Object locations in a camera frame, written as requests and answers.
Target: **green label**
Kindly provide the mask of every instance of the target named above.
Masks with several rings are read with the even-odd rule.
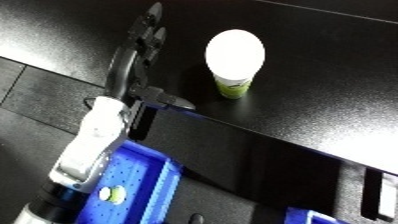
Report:
[[[251,81],[247,81],[240,85],[234,85],[234,86],[227,86],[218,81],[216,81],[216,83],[217,83],[218,90],[220,91],[220,93],[223,96],[225,96],[226,98],[229,98],[229,99],[239,99],[249,89]]]

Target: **plastic cup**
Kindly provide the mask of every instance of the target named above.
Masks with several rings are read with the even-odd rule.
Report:
[[[205,53],[221,95],[241,98],[265,60],[261,41],[244,30],[227,30],[210,40]]]

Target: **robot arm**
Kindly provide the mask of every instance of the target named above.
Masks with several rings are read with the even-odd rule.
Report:
[[[110,155],[126,140],[142,103],[162,109],[194,109],[188,101],[147,86],[147,70],[156,61],[166,36],[165,28],[154,32],[161,14],[162,7],[156,3],[136,20],[113,57],[104,96],[96,98],[77,136],[15,224],[74,223]]]

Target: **white cup lid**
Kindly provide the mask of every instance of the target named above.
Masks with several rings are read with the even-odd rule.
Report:
[[[227,80],[253,78],[265,60],[261,41],[244,30],[227,30],[210,40],[206,63],[217,76]]]

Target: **blue object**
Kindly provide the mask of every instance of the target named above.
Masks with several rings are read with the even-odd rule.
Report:
[[[163,223],[181,171],[182,166],[168,156],[126,141],[113,153],[77,223]],[[101,189],[116,186],[124,187],[127,193],[121,204],[100,200]]]
[[[285,224],[348,224],[330,216],[305,209],[288,208]]]

